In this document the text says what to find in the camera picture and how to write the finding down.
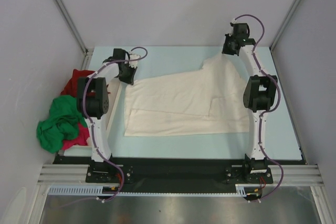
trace light blue tabletop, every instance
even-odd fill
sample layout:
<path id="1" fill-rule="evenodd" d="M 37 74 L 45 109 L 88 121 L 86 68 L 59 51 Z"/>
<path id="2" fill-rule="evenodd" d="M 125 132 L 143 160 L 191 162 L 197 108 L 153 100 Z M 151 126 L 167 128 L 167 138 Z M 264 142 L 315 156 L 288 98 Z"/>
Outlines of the light blue tabletop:
<path id="1" fill-rule="evenodd" d="M 130 50 L 132 47 L 121 47 Z M 135 79 L 194 71 L 205 59 L 221 52 L 221 47 L 146 47 L 148 56 L 138 64 Z M 114 47 L 96 47 L 88 69 L 97 70 L 103 60 L 112 56 Z M 258 48 L 260 59 L 270 74 L 276 74 L 268 48 Z M 243 62 L 230 56 L 243 78 L 249 76 Z M 109 135 L 114 157 L 157 158 L 244 158 L 248 146 L 248 133 L 208 134 L 167 137 L 124 136 L 124 87 Z M 301 154 L 291 124 L 286 103 L 271 113 L 266 126 L 266 152 L 274 159 L 300 160 Z"/>

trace red cloth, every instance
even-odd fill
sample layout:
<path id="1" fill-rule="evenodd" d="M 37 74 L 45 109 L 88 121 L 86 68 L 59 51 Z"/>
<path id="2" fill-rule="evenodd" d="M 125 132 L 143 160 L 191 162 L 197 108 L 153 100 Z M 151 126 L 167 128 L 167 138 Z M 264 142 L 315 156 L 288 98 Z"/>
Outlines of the red cloth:
<path id="1" fill-rule="evenodd" d="M 73 72 L 72 72 L 72 77 L 68 81 L 67 85 L 64 87 L 63 91 L 61 92 L 61 95 L 69 94 L 72 97 L 77 97 L 77 81 L 78 81 L 78 78 L 83 77 L 83 76 L 88 76 L 92 73 L 94 73 L 94 71 L 74 69 Z"/>
<path id="2" fill-rule="evenodd" d="M 89 129 L 78 123 L 79 135 L 73 140 L 63 140 L 62 150 L 67 150 L 74 145 L 87 146 L 87 139 L 90 136 Z"/>

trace fabric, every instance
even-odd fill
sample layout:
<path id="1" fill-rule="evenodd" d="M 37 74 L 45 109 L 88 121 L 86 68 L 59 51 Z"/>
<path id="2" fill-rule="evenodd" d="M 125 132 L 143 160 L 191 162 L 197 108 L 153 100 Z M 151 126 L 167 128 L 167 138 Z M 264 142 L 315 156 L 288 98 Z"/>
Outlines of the fabric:
<path id="1" fill-rule="evenodd" d="M 74 145 L 88 146 L 88 138 L 90 137 L 89 129 L 78 123 L 79 135 L 73 140 L 63 140 L 62 150 L 67 150 Z"/>
<path id="2" fill-rule="evenodd" d="M 61 95 L 68 94 L 72 97 L 77 97 L 77 81 L 79 77 L 86 77 L 90 74 L 94 73 L 94 71 L 91 70 L 77 70 L 74 69 L 72 72 L 72 77 L 64 87 L 63 91 L 61 92 Z"/>
<path id="3" fill-rule="evenodd" d="M 52 101 L 49 118 L 37 125 L 37 138 L 41 147 L 51 153 L 63 147 L 63 140 L 73 140 L 79 135 L 78 123 L 87 127 L 86 122 L 77 110 L 76 98 L 61 95 Z"/>
<path id="4" fill-rule="evenodd" d="M 125 136 L 248 132 L 245 87 L 222 54 L 198 71 L 135 81 L 125 91 Z"/>

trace white wall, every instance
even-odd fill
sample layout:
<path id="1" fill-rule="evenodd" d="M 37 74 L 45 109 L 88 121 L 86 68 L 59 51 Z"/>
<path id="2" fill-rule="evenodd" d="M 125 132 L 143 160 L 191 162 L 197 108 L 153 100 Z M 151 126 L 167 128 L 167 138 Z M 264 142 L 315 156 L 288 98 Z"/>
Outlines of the white wall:
<path id="1" fill-rule="evenodd" d="M 37 122 L 82 55 L 52 0 L 0 0 L 0 6 L 1 218 L 21 187 L 29 207 L 40 168 L 52 157 L 39 146 Z"/>
<path id="2" fill-rule="evenodd" d="M 293 0 L 63 0 L 85 44 L 94 46 L 220 46 L 229 22 L 258 16 L 270 46 Z M 252 35 L 260 26 L 249 20 Z"/>
<path id="3" fill-rule="evenodd" d="M 303 150 L 336 207 L 336 0 L 304 0 L 275 58 Z"/>

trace metal floor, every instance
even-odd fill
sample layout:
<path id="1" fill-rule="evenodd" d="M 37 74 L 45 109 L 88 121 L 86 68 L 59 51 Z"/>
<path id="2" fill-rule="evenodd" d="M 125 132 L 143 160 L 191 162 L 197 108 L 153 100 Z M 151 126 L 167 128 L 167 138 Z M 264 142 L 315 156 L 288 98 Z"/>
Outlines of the metal floor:
<path id="1" fill-rule="evenodd" d="M 48 196 L 40 224 L 321 223 L 310 187 L 281 187 L 260 203 L 228 197 L 120 196 L 102 204 L 78 196 Z"/>

